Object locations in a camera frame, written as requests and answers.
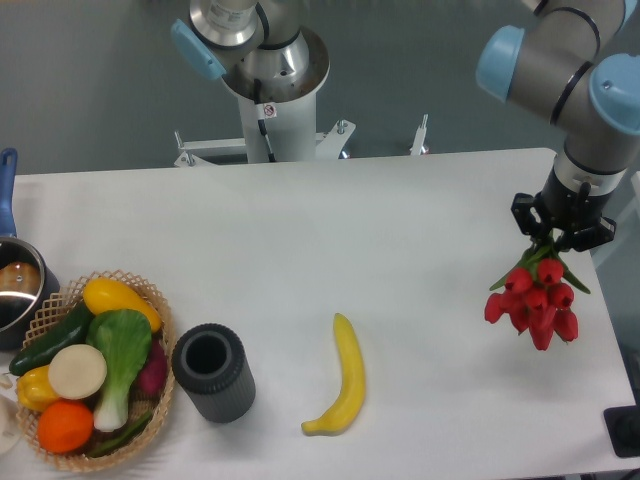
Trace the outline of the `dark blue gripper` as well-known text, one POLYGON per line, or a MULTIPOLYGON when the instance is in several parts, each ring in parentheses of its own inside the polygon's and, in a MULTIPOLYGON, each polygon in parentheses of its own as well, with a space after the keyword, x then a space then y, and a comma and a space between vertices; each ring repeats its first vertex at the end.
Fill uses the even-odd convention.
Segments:
POLYGON ((554 165, 539 194, 515 194, 511 213, 532 241, 542 241, 549 228, 556 228, 564 231, 555 241, 558 252, 591 250, 615 237, 616 222, 602 213, 623 174, 598 175, 554 165))

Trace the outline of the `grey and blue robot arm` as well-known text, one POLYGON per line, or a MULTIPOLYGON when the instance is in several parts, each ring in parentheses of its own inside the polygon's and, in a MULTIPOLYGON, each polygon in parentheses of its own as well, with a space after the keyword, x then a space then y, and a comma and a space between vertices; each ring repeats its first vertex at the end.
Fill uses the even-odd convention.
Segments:
MULTIPOLYGON (((639 153, 639 60, 601 48, 626 24, 632 1, 533 1, 533 30, 499 29, 484 47, 476 82, 565 131, 543 189, 511 210, 536 248, 585 251, 615 235, 602 211, 639 153)), ((344 138, 316 131, 316 94, 329 72, 322 40, 297 1, 194 1, 171 37, 203 77, 236 96, 252 163, 339 155, 344 138)))

